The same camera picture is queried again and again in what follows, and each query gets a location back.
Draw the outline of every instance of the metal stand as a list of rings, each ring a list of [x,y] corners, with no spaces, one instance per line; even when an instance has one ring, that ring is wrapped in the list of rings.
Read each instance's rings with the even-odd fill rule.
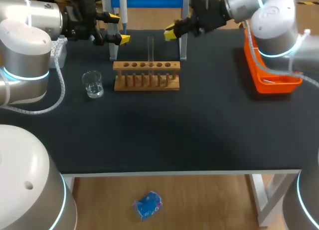
[[[283,196],[296,175],[297,173],[275,174],[266,187],[261,174],[249,175],[260,227],[268,227],[277,219],[282,211]]]
[[[112,8],[111,0],[102,1],[103,11],[107,11],[111,14],[115,14],[115,8]],[[183,0],[183,8],[181,11],[181,18],[184,19],[188,16],[189,12],[189,0]],[[108,23],[108,34],[117,34],[119,32],[119,27],[117,24]],[[116,61],[118,56],[117,45],[112,43],[109,44],[110,47],[110,60]],[[187,52],[187,34],[184,34],[181,38],[179,38],[179,57],[180,60],[186,60],[186,52]]]
[[[114,8],[112,8],[111,0],[102,1],[103,11],[107,11],[108,13],[115,14]],[[119,27],[117,24],[108,23],[108,34],[118,34],[120,33]],[[113,43],[109,43],[110,49],[110,60],[115,61],[118,57],[118,49],[119,47]]]
[[[189,12],[189,0],[183,0],[183,8],[181,10],[181,18],[185,19]],[[180,60],[186,60],[187,53],[187,34],[179,38],[179,57]]]
[[[64,178],[64,182],[65,184],[69,187],[70,191],[73,192],[73,186],[74,186],[74,179],[73,177],[65,177]]]

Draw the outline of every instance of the test tube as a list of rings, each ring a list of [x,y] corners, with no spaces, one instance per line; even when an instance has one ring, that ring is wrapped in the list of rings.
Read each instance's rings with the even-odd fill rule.
[[[154,37],[148,37],[148,58],[149,58],[149,67],[154,66]]]

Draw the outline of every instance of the table leg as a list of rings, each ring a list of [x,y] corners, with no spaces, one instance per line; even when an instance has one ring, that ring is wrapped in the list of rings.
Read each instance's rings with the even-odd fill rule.
[[[72,177],[63,177],[65,184],[69,187],[70,191],[73,192],[74,179]]]
[[[297,174],[273,175],[269,184],[264,187],[261,174],[250,174],[255,204],[258,212],[258,223],[268,227],[282,211],[283,197]]]

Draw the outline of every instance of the wooden peg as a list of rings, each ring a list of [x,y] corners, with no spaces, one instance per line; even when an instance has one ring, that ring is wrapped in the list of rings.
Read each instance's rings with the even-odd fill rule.
[[[121,80],[122,80],[122,71],[121,70],[118,71],[118,77],[119,77],[119,82],[121,83]]]
[[[160,79],[161,77],[160,77],[160,74],[158,73],[158,87],[160,87]]]
[[[166,74],[166,87],[168,87],[169,74]]]
[[[142,78],[141,78],[142,87],[144,87],[144,79],[145,79],[144,73],[142,73]]]
[[[153,86],[153,75],[150,73],[149,74],[149,81],[150,81],[150,87]]]
[[[133,87],[136,87],[136,74],[133,73]]]
[[[128,74],[125,74],[125,87],[128,86],[128,82],[129,82]]]

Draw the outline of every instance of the orange basket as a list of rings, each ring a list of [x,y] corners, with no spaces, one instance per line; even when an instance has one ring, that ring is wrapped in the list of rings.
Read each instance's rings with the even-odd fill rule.
[[[259,63],[266,67],[261,55],[258,51],[257,44],[253,37],[254,51]],[[303,80],[299,78],[293,78],[289,76],[278,76],[274,74],[268,74],[261,70],[254,62],[253,56],[251,55],[247,29],[245,30],[245,55],[250,69],[250,73],[253,77],[256,89],[261,94],[287,94],[294,91],[294,89],[301,85]]]

